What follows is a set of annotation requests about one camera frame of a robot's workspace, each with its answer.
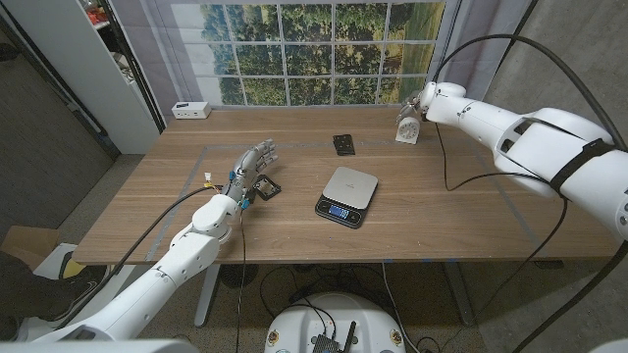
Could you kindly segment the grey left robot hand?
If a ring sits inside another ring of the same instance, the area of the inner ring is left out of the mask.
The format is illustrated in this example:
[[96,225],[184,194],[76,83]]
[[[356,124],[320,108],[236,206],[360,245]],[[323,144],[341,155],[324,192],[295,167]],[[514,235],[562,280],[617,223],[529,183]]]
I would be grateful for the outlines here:
[[278,159],[276,144],[272,138],[266,139],[246,150],[234,163],[229,182],[221,193],[242,205],[255,198],[253,184],[261,172]]

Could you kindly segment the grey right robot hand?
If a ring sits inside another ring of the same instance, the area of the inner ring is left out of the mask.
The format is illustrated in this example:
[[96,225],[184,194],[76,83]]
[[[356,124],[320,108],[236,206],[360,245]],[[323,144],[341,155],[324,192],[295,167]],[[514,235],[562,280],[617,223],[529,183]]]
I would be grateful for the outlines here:
[[420,117],[424,113],[420,106],[421,95],[422,91],[413,91],[411,95],[404,100],[404,105],[401,107],[397,117],[401,120],[407,117]]

